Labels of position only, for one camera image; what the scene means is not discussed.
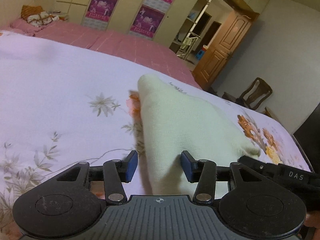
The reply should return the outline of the person's right hand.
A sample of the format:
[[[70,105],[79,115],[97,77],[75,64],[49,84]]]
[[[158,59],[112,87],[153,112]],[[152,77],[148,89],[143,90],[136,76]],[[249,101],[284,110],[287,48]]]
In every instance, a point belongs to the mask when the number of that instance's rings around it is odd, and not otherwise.
[[[315,228],[313,240],[320,240],[320,212],[312,211],[306,214],[304,225],[309,228]]]

